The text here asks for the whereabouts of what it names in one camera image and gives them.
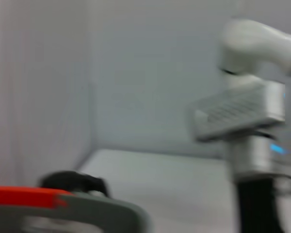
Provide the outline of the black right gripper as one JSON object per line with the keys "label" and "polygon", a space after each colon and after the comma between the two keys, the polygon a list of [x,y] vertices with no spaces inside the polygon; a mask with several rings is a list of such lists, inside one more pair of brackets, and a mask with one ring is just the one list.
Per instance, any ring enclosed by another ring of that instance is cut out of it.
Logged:
{"label": "black right gripper", "polygon": [[277,211],[275,180],[263,178],[237,183],[239,232],[283,233]]}

